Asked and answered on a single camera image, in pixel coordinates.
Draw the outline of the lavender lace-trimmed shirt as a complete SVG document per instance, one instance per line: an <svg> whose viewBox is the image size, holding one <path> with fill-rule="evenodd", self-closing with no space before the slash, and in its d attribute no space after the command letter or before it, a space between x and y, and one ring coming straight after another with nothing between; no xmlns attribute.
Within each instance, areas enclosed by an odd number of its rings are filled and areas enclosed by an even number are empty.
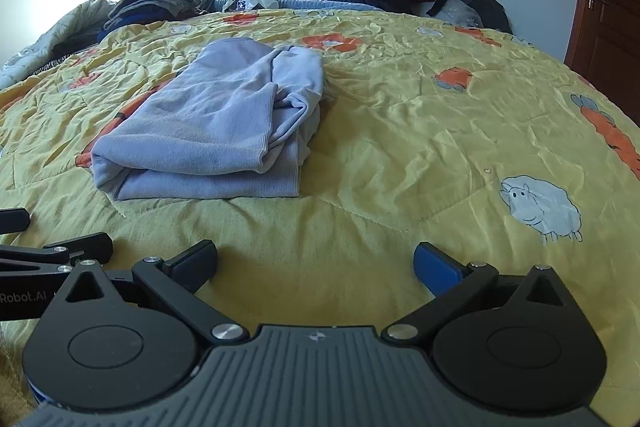
<svg viewBox="0 0 640 427"><path fill-rule="evenodd" d="M114 200L295 197L323 86L313 49L216 40L96 141L94 184Z"/></svg>

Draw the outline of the folded dark clothes stack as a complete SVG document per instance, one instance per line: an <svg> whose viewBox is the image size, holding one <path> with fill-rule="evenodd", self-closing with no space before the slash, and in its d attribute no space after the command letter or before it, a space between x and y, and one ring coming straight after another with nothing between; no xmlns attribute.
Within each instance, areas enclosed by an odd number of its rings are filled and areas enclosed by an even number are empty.
<svg viewBox="0 0 640 427"><path fill-rule="evenodd" d="M119 0L108 13L98 36L101 42L108 34L128 25L154 22L178 22L214 12L216 0Z"/></svg>

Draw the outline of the yellow cartoon print quilt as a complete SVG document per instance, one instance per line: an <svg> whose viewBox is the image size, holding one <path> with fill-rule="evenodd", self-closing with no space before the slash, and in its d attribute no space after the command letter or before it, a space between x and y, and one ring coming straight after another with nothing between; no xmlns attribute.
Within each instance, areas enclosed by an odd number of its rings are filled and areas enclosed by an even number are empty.
<svg viewBox="0 0 640 427"><path fill-rule="evenodd" d="M326 95L296 198L112 202L76 165L129 103L220 38L297 44ZM594 399L639 418L639 130L555 58L493 30L384 12L270 10L132 25L1 93L1 204L32 215L8 245L106 232L113 268L201 239L203 300L247 327L373 324L426 303L427 241L504 273L551 265L608 354Z"/></svg>

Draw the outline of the grey white patterned blanket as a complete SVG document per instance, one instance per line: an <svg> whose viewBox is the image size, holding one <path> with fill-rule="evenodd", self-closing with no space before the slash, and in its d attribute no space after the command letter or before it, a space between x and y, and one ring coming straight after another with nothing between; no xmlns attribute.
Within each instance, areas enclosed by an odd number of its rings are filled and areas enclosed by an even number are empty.
<svg viewBox="0 0 640 427"><path fill-rule="evenodd" d="M54 48L84 30L99 26L114 9L110 0L88 0L63 15L34 43L25 46L1 65L1 89L24 81L38 68L54 59Z"/></svg>

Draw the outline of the brown wooden door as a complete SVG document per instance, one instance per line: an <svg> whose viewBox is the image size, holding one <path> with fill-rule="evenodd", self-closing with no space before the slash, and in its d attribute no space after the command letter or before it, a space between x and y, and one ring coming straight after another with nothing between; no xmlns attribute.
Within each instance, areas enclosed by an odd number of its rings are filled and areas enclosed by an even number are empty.
<svg viewBox="0 0 640 427"><path fill-rule="evenodd" d="M639 0L577 0L565 64L639 120Z"/></svg>

